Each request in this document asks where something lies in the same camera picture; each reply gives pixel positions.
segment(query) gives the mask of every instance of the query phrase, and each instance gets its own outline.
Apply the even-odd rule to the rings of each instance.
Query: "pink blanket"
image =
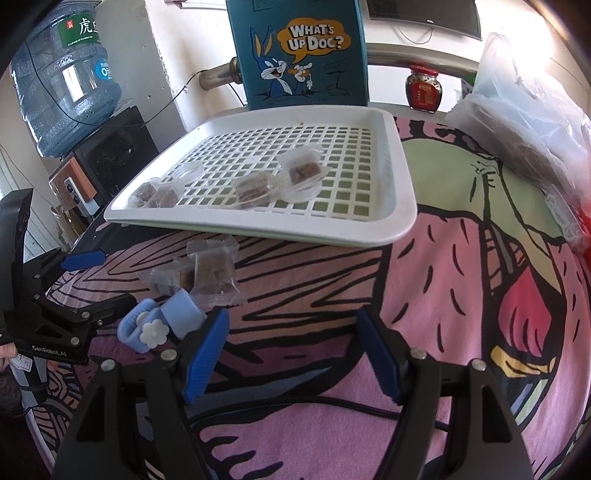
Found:
[[[230,309],[228,343],[206,395],[190,411],[283,394],[326,394],[394,410],[355,337],[354,312],[371,303],[389,328],[437,359],[483,358],[509,401],[535,477],[549,478],[585,424],[589,272],[561,237],[542,193],[469,137],[404,119],[398,128],[419,209],[411,232],[372,249],[239,238],[238,275],[249,303]],[[151,297],[137,272],[182,255],[191,239],[209,237],[178,232],[135,245],[101,267],[65,275],[51,296],[72,307],[121,292]],[[116,327],[101,330],[90,353],[89,366],[62,365],[50,374],[50,402],[35,409],[52,452],[103,359],[152,358],[118,343]],[[440,403],[439,420],[448,421],[449,408]],[[162,478],[145,406],[138,414],[148,468]],[[394,427],[335,407],[297,405],[218,417],[194,431],[220,480],[371,480]],[[437,462],[444,440],[442,432],[433,436],[429,462]]]

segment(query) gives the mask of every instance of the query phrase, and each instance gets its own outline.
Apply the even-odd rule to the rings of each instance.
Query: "teal box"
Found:
[[[251,110],[367,106],[367,50],[358,0],[226,3]]]

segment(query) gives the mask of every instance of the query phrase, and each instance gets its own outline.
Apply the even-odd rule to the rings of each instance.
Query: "jar lid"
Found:
[[[429,67],[424,67],[422,65],[411,65],[410,69],[416,73],[424,73],[425,75],[431,75],[436,77],[439,75],[437,70],[430,69]]]

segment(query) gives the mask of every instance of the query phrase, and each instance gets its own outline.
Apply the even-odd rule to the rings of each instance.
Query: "speech bubble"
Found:
[[[277,40],[285,53],[296,57],[293,65],[308,55],[320,57],[351,46],[351,37],[342,23],[314,18],[293,19],[277,34]]]

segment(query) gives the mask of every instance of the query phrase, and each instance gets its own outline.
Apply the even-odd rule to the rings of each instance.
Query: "brown cube snack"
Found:
[[[154,193],[156,193],[156,187],[148,182],[141,185],[135,192],[133,192],[132,196],[136,197],[138,203],[143,205],[153,197]]]
[[[214,248],[197,254],[195,289],[215,295],[236,290],[234,261],[227,248]]]
[[[181,288],[187,291],[191,291],[195,285],[195,267],[193,265],[187,265],[186,268],[179,270],[178,264],[173,262],[172,264],[165,265],[162,271],[163,273],[171,275],[171,281],[174,284],[178,284]]]
[[[266,203],[265,197],[271,191],[270,174],[251,174],[236,182],[236,193],[238,194],[238,203],[244,208],[256,207]]]
[[[293,167],[290,169],[290,179],[293,185],[298,185],[305,180],[311,179],[316,177],[317,175],[322,173],[322,169],[320,166],[314,162],[304,163],[298,167]]]
[[[271,189],[268,186],[254,187],[251,190],[246,190],[244,192],[241,192],[238,195],[238,201],[240,203],[251,202],[253,200],[257,200],[261,197],[264,197],[270,191],[271,191]]]
[[[145,208],[173,208],[176,207],[180,198],[172,187],[161,187],[146,203]]]

